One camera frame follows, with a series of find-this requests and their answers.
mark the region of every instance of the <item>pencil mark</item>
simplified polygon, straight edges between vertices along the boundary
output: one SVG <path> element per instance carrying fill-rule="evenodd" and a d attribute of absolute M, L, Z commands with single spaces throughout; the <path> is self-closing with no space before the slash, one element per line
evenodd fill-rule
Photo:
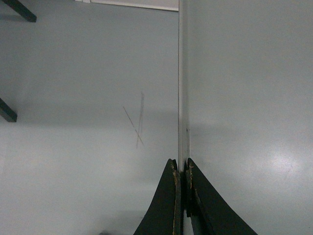
<path fill-rule="evenodd" d="M 145 95 L 141 92 L 141 106 L 140 106 L 140 115 L 139 115 L 139 126 L 138 126 L 138 133 L 142 136 L 142 123 L 143 123 L 143 102 L 144 102 Z M 139 143 L 139 135 L 137 136 L 137 144 L 136 148 L 138 148 Z"/>
<path fill-rule="evenodd" d="M 138 136 L 138 138 L 140 139 L 140 142 L 141 142 L 142 145 L 143 145 L 142 139 L 141 139 L 141 137 L 139 136 L 139 133 L 137 132 L 137 130 L 136 130 L 136 128 L 135 128 L 135 125 L 133 124 L 133 122 L 132 122 L 131 118 L 129 117 L 129 115 L 128 115 L 128 113 L 127 113 L 127 111 L 126 111 L 126 109 L 125 109 L 124 106 L 123 106 L 123 109 L 125 110 L 126 115 L 127 115 L 128 119 L 129 119 L 129 121 L 131 121 L 131 124 L 133 125 L 133 128 L 135 129 L 135 131 L 136 131 L 136 133 L 137 133 L 137 136 Z"/>

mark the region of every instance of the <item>floor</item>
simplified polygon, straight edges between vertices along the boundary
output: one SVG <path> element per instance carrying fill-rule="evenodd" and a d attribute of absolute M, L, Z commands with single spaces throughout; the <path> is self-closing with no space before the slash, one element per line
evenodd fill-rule
<path fill-rule="evenodd" d="M 191 158 L 257 234 L 313 234 L 313 2 L 187 5 Z"/>
<path fill-rule="evenodd" d="M 133 234 L 178 155 L 178 13 L 22 2 L 36 23 L 0 1 L 0 234 Z"/>

